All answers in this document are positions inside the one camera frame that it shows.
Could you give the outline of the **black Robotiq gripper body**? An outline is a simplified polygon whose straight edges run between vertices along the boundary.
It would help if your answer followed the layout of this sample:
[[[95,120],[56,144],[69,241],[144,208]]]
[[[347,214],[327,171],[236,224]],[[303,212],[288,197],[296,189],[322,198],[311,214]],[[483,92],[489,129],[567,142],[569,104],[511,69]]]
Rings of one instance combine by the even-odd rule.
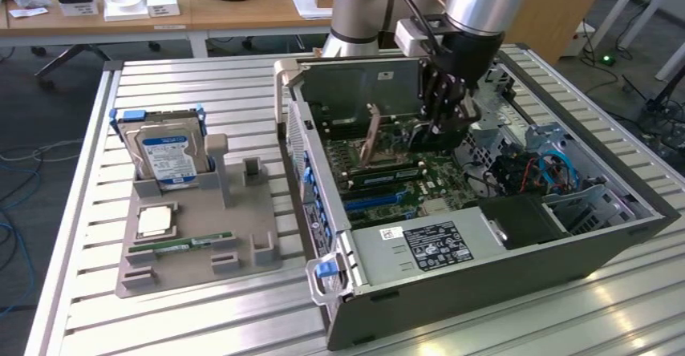
[[[433,55],[433,64],[449,75],[462,79],[466,87],[489,71],[494,56],[503,42],[503,34],[475,35],[465,31],[443,35],[441,50]]]

